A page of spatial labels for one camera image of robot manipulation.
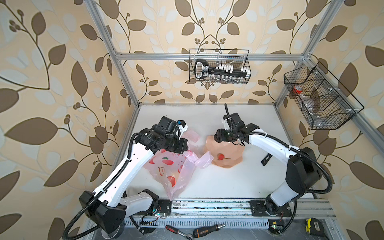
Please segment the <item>small red cherry fruit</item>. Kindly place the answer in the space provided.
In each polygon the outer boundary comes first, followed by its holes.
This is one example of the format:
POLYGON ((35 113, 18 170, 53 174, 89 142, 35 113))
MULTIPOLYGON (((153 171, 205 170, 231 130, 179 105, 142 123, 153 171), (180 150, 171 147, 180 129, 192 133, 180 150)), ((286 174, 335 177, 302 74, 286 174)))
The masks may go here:
POLYGON ((218 154, 217 155, 217 158, 219 161, 222 161, 222 160, 229 160, 230 158, 227 158, 225 155, 223 154, 218 154))

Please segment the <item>pink plastic bag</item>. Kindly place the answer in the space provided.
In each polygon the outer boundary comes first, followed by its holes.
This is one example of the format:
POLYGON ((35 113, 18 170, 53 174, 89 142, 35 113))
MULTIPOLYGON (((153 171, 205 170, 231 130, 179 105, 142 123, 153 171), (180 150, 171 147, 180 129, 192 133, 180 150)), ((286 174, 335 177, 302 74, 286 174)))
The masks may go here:
POLYGON ((163 185, 171 201, 185 190, 196 168, 205 169, 214 159, 209 151, 203 154, 197 146, 200 140, 198 133, 189 130, 183 138, 188 140, 187 151, 176 154, 161 149, 144 165, 152 177, 163 185))

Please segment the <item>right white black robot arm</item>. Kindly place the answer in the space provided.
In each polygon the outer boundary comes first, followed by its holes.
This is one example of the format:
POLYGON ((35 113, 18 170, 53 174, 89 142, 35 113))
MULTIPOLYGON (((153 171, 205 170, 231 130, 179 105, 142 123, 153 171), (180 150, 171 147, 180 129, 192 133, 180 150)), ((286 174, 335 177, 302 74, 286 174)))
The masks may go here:
POLYGON ((286 165, 285 181, 265 198, 265 211, 277 215, 288 202, 293 202, 306 193, 327 194, 333 189, 331 175, 318 163, 310 148, 291 146, 266 133, 255 124, 246 125, 238 113, 230 114, 225 104, 223 129, 214 135, 217 143, 237 141, 263 149, 286 165))

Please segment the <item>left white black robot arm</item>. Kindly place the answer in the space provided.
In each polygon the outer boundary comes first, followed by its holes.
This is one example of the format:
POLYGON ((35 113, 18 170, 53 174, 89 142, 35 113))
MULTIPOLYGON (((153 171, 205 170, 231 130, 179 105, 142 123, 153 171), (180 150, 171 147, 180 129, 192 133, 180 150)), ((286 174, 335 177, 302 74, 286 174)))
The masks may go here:
POLYGON ((108 178, 94 191, 84 191, 80 196, 82 209, 68 223, 63 232, 64 240, 80 239, 97 229, 102 229, 108 237, 115 237, 126 217, 153 208, 158 198, 149 190, 125 198, 123 193, 139 170, 156 152, 166 150, 182 154, 188 150, 188 141, 182 137, 188 129, 185 121, 173 121, 162 117, 157 125, 134 133, 130 139, 127 156, 119 163, 108 178), (86 215, 95 227, 75 236, 69 232, 77 220, 86 215))

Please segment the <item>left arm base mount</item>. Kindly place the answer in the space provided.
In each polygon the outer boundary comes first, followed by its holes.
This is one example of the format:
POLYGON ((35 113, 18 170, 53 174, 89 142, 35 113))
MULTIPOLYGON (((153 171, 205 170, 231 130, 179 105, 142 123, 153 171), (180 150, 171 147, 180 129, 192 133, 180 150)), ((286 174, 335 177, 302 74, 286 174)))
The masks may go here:
POLYGON ((137 216, 156 215, 168 216, 171 214, 172 201, 166 199, 154 200, 146 211, 136 213, 137 216))

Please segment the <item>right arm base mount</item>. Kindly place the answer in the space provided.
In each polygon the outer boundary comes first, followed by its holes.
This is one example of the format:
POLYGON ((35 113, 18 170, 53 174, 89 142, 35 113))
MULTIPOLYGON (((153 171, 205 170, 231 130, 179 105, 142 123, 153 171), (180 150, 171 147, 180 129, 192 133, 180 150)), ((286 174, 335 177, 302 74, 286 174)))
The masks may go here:
POLYGON ((274 202, 266 202, 265 200, 249 201, 250 209, 253 217, 291 217, 292 210, 289 203, 279 207, 274 202))

